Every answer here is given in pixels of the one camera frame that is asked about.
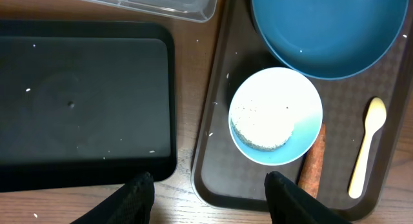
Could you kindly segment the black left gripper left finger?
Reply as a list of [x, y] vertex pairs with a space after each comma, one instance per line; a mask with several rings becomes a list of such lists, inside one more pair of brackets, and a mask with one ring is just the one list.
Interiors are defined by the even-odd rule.
[[72, 224], [148, 224], [154, 194], [152, 175], [138, 174]]

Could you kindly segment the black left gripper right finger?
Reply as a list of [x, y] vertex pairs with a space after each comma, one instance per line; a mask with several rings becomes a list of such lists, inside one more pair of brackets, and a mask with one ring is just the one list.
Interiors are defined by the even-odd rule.
[[275, 224], [349, 224], [279, 172], [265, 178], [268, 210]]

